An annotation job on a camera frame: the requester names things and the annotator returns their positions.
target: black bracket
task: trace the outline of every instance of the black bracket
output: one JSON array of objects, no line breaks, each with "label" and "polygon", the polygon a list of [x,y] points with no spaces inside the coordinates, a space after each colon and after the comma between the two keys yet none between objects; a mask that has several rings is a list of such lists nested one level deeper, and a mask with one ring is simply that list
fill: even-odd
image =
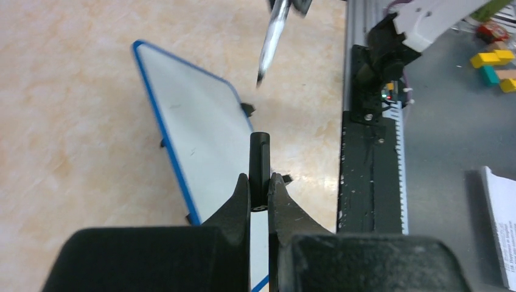
[{"label": "black bracket", "polygon": [[190,213],[188,213],[184,218],[186,219],[189,225],[193,225],[192,216],[190,215]]},{"label": "black bracket", "polygon": [[351,49],[351,120],[365,125],[377,125],[382,119],[382,92],[362,88],[356,82],[358,72],[368,60],[368,48],[354,45]]},{"label": "black bracket", "polygon": [[283,179],[283,182],[286,186],[288,186],[289,183],[292,183],[292,181],[294,181],[290,175],[283,175],[281,176],[281,178]]},{"label": "black bracket", "polygon": [[242,102],[240,104],[240,107],[242,108],[242,110],[245,113],[246,117],[251,117],[253,115],[253,113],[256,111],[254,106],[252,104],[250,104],[250,103]]}]

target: wooden toy block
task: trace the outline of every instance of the wooden toy block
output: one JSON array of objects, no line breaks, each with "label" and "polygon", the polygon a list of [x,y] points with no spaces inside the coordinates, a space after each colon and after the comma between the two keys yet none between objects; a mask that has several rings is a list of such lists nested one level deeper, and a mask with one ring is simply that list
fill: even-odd
[{"label": "wooden toy block", "polygon": [[507,47],[507,45],[502,41],[496,41],[487,47],[488,52],[493,52],[494,50],[508,50],[508,49],[509,48]]},{"label": "wooden toy block", "polygon": [[495,54],[500,59],[496,65],[507,65],[514,59],[514,54],[509,50],[495,50]]},{"label": "wooden toy block", "polygon": [[516,79],[516,70],[495,70],[500,80]]},{"label": "wooden toy block", "polygon": [[500,83],[500,79],[498,78],[493,66],[482,66],[479,71],[487,86],[493,86]]},{"label": "wooden toy block", "polygon": [[496,53],[480,53],[471,58],[470,62],[474,68],[478,69],[485,65],[496,65],[500,63],[500,58]]},{"label": "wooden toy block", "polygon": [[500,88],[505,93],[516,91],[516,79],[503,80],[500,82]]}]

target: blue whiteboard frame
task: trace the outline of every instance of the blue whiteboard frame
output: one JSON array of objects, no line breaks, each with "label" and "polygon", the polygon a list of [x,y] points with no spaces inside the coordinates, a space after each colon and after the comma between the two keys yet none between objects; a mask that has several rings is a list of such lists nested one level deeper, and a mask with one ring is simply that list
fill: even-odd
[{"label": "blue whiteboard frame", "polygon": [[[199,67],[199,66],[196,66],[188,61],[186,61],[185,59],[183,58],[180,58],[170,52],[167,52],[166,50],[164,49],[161,49],[160,47],[152,44],[152,43],[149,43],[148,41],[144,41],[144,40],[137,40],[133,43],[133,55],[134,55],[134,59],[136,60],[136,63],[138,65],[138,69],[140,71],[140,75],[142,77],[142,80],[144,82],[144,85],[145,85],[145,89],[147,90],[147,94],[148,94],[148,97],[150,99],[150,103],[152,105],[152,108],[153,108],[153,111],[154,111],[154,114],[156,116],[156,120],[158,122],[158,126],[159,126],[159,130],[161,132],[161,135],[165,141],[165,147],[167,149],[167,152],[169,153],[169,158],[170,158],[170,163],[172,164],[172,167],[174,169],[174,172],[176,174],[176,177],[177,177],[177,180],[178,180],[178,183],[179,183],[179,186],[180,186],[180,189],[181,189],[181,192],[183,193],[183,198],[184,198],[184,201],[186,203],[186,207],[188,208],[188,211],[190,212],[190,219],[192,221],[192,224],[193,225],[200,225],[202,224],[202,222],[200,221],[199,219],[199,215],[198,215],[198,212],[197,212],[197,208],[195,207],[195,203],[192,199],[192,196],[190,194],[190,190],[188,189],[188,186],[186,184],[186,181],[184,179],[184,172],[183,172],[183,168],[181,167],[181,164],[179,163],[179,160],[177,158],[177,155],[176,155],[176,151],[173,147],[173,144],[172,144],[172,139],[171,137],[169,137],[169,135],[167,134],[167,130],[165,128],[165,124],[163,122],[163,118],[161,117],[161,113],[159,111],[159,108],[158,108],[158,103],[156,102],[156,98],[154,97],[154,93],[153,93],[153,90],[152,90],[152,87],[150,86],[150,82],[148,80],[148,75],[145,71],[145,68],[144,68],[144,64],[142,62],[142,59],[141,59],[141,56],[139,55],[139,52],[138,52],[138,47],[139,46],[148,46],[154,50],[157,50],[158,52],[176,60],[176,61],[179,61],[180,63],[182,64],[185,64],[185,65],[188,65],[189,67],[191,68],[194,68],[220,82],[223,82],[224,84],[226,84],[230,89],[231,91],[233,92],[237,102],[240,104],[242,101],[240,100],[240,96],[237,92],[237,90],[235,89],[235,87],[230,83],[228,82],[227,80],[219,77],[219,76],[216,76],[214,75],[213,73],[210,73],[206,70],[204,70],[203,68]],[[249,125],[249,129],[251,130],[251,132],[253,132],[253,126],[251,125],[251,121],[249,120],[249,118],[247,117],[247,115],[243,112],[242,110],[242,114],[245,116],[245,119],[247,120],[247,123]],[[267,283],[269,282],[269,277],[266,276],[265,278],[263,278],[263,280],[261,280],[255,287],[253,287],[253,289],[251,290],[252,292],[258,292],[260,291]]]}]

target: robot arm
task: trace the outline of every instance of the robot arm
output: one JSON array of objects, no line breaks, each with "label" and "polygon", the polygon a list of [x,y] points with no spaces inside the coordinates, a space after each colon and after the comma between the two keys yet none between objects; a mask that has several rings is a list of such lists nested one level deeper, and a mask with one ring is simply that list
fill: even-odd
[{"label": "robot arm", "polygon": [[387,15],[368,33],[368,56],[355,81],[378,92],[402,76],[403,67],[421,56],[452,25],[489,0],[414,0]]},{"label": "robot arm", "polygon": [[394,18],[403,44],[423,52],[452,25],[487,4],[489,0],[414,0],[405,4]]},{"label": "robot arm", "polygon": [[[269,0],[269,9],[272,10],[276,0]],[[291,0],[290,1],[294,9],[301,15],[305,16],[308,13],[308,9],[312,4],[312,0]]]}]

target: white paper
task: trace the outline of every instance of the white paper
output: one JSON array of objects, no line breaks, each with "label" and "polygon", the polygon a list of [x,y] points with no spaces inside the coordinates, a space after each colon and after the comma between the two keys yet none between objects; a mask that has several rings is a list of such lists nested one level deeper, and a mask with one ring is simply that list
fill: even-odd
[{"label": "white paper", "polygon": [[481,172],[505,287],[516,291],[516,181]]}]

